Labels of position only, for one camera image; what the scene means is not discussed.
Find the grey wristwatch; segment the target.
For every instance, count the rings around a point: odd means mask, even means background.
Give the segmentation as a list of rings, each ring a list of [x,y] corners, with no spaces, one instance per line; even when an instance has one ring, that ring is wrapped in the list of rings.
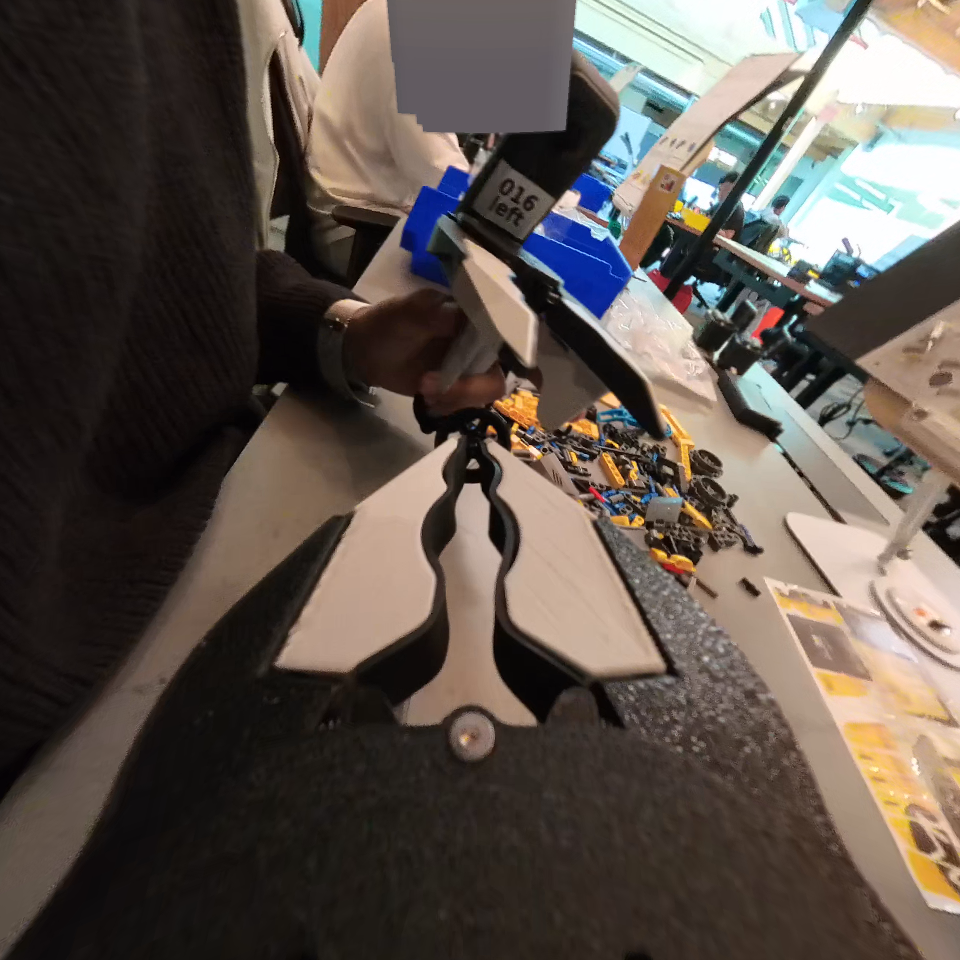
[[[318,325],[317,358],[323,386],[343,402],[377,405],[376,393],[353,371],[345,353],[346,333],[369,305],[360,299],[342,298],[326,309]]]

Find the blue storage bin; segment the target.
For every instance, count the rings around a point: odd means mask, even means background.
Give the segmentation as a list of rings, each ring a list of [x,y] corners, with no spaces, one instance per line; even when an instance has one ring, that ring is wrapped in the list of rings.
[[[613,236],[590,220],[550,213],[522,250],[552,271],[565,291],[598,321],[633,276],[634,269]]]
[[[445,291],[450,291],[450,282],[443,261],[430,249],[430,241],[437,222],[453,213],[470,183],[468,171],[450,166],[438,187],[423,186],[407,216],[399,241],[402,250],[410,255],[410,274]]]

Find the cardboard panel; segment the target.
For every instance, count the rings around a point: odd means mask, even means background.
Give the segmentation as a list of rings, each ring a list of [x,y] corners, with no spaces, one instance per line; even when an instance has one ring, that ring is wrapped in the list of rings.
[[[718,132],[769,93],[803,76],[801,58],[797,53],[754,54],[732,66],[678,115],[616,188],[613,204],[625,220],[619,250],[631,269],[641,265],[687,178],[707,159]]]

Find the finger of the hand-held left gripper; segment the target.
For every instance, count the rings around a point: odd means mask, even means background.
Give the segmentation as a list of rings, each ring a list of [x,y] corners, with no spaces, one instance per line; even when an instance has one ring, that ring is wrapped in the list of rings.
[[[451,283],[467,319],[448,353],[450,370],[485,370],[506,347],[522,368],[537,361],[540,320],[514,270],[496,259],[467,258]]]
[[[546,430],[571,423],[613,393],[639,427],[656,440],[666,422],[651,383],[633,354],[565,290],[547,295],[539,312],[535,367],[537,416]]]

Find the person's left forearm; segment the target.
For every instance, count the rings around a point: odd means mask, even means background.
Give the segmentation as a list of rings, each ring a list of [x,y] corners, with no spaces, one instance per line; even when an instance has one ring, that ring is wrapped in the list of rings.
[[[318,368],[320,320],[349,288],[312,276],[292,257],[262,249],[255,258],[257,380],[295,389],[328,390]]]

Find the black stand board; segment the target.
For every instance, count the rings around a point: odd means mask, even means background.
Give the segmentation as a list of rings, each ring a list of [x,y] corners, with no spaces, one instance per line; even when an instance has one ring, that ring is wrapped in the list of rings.
[[[959,297],[959,224],[928,240],[811,318],[805,339],[827,355],[857,362]]]

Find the pile of toy building pieces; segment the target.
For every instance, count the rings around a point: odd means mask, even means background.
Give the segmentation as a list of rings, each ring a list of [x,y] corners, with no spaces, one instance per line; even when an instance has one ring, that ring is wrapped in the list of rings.
[[[666,407],[665,438],[652,438],[608,392],[582,414],[547,428],[540,396],[518,387],[492,411],[509,431],[512,455],[539,470],[594,520],[641,536],[654,562],[691,586],[709,553],[763,546],[737,516],[739,498],[721,484],[724,466]]]

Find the black metal post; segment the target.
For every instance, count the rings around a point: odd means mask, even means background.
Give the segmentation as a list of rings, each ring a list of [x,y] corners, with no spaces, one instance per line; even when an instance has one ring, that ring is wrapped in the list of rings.
[[[783,140],[785,133],[788,132],[810,100],[812,92],[834,63],[834,60],[848,39],[867,16],[871,5],[871,1],[854,1],[845,7],[839,25],[836,30],[834,30],[828,42],[826,42],[822,52],[817,55],[812,66],[804,73],[795,93],[786,103],[783,111],[774,122],[770,131],[766,134],[750,162],[744,171],[739,174],[737,181],[729,187],[728,192],[722,199],[716,212],[710,218],[708,225],[690,246],[684,259],[678,264],[677,269],[663,290],[663,294],[669,302],[673,300],[691,277],[694,268],[703,254],[713,246],[714,238],[724,228],[727,220],[736,209],[744,190],[753,183],[757,174],[762,171],[762,168],[772,156],[774,150],[776,150]]]

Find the white document stand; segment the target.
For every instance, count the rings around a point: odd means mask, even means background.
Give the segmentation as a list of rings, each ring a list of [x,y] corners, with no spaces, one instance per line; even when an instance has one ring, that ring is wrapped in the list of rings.
[[[959,481],[959,327],[942,312],[864,358],[864,399],[872,418],[929,470],[883,534],[790,512],[793,540],[834,593],[876,609],[907,642],[952,670],[959,667],[958,600],[927,577],[914,542],[949,486]]]

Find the clear plastic bag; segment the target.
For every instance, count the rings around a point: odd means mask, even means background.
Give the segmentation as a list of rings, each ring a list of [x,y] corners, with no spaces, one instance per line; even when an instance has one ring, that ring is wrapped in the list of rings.
[[[655,285],[632,280],[606,310],[602,327],[658,394],[702,407],[717,402],[712,369],[692,342],[690,324]]]

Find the background workbench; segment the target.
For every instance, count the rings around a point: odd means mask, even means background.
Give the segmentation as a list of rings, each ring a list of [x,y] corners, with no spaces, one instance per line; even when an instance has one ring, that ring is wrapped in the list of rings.
[[[712,246],[713,265],[729,279],[716,304],[725,313],[747,291],[756,294],[760,302],[779,308],[782,315],[778,324],[783,327],[804,314],[822,313],[842,299],[842,294],[834,293],[818,280],[792,277],[785,264],[732,239],[717,236]]]

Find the yellow and grey instruction booklet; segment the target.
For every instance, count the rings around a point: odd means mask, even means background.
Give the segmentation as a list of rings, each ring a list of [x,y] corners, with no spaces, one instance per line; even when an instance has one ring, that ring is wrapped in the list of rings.
[[[870,606],[764,583],[921,898],[958,915],[958,711]]]

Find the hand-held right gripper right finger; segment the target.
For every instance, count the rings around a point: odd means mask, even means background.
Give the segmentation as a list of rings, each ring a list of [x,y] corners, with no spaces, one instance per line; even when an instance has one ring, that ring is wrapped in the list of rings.
[[[488,489],[507,627],[572,677],[620,682],[668,665],[591,514],[501,446]]]

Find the black toy wheel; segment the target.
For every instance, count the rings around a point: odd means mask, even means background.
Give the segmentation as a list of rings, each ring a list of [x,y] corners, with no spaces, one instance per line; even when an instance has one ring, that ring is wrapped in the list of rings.
[[[489,447],[496,445],[511,453],[512,426],[512,422],[493,407],[462,410],[438,421],[434,448],[438,449],[449,439],[464,447],[465,461],[455,468],[455,477],[463,484],[480,485],[486,489],[498,468]]]

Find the flat black box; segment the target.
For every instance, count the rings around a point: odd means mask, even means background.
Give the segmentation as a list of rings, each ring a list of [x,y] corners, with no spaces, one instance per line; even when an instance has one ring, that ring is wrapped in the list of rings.
[[[782,423],[751,406],[735,375],[721,368],[716,371],[716,380],[727,409],[740,426],[748,428],[769,442],[776,442],[780,438],[784,429]]]

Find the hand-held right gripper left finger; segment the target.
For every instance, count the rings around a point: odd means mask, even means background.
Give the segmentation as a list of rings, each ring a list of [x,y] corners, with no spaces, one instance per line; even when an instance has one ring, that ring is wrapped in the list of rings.
[[[423,528],[456,447],[445,441],[357,505],[276,668],[346,676],[426,622],[438,578]]]

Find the person's left hand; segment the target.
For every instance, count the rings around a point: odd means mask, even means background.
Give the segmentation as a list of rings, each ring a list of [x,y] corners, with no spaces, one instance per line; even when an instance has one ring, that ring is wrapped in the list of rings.
[[[456,302],[420,290],[365,306],[342,337],[342,364],[351,378],[403,397],[420,397],[428,414],[481,409],[507,395],[500,366],[445,388],[440,369],[469,319]]]

